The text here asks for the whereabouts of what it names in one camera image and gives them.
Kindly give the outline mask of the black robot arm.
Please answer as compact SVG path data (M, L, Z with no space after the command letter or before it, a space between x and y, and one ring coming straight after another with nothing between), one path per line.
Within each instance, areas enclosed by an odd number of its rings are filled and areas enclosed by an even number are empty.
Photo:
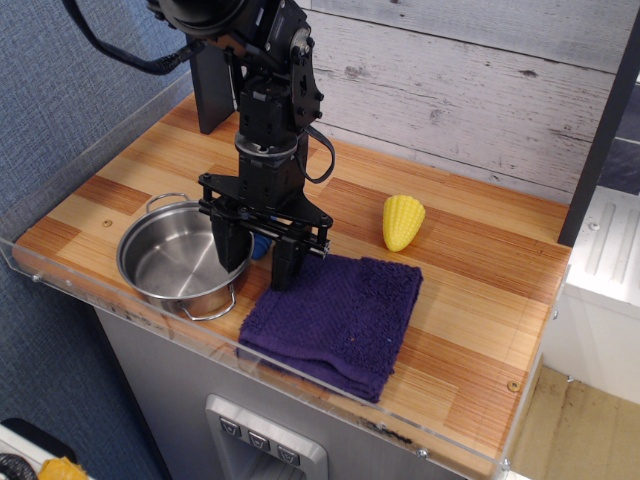
M226 270L242 261L248 233L274 241L271 287L289 287L312 253L329 250L332 218L307 199L310 139L331 142L313 127L322 116L313 71L311 27L293 1L151 1L171 27L223 51L239 112L235 176L205 173L200 210L210 218Z

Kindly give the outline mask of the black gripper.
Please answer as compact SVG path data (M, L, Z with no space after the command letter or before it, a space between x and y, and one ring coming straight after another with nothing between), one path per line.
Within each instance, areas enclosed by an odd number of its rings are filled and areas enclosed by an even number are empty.
M204 173L200 211L211 220L220 265L237 270L251 256L252 234L270 238L271 288L286 290L307 254L325 257L333 219L304 192L305 163L289 157L242 153L236 176Z

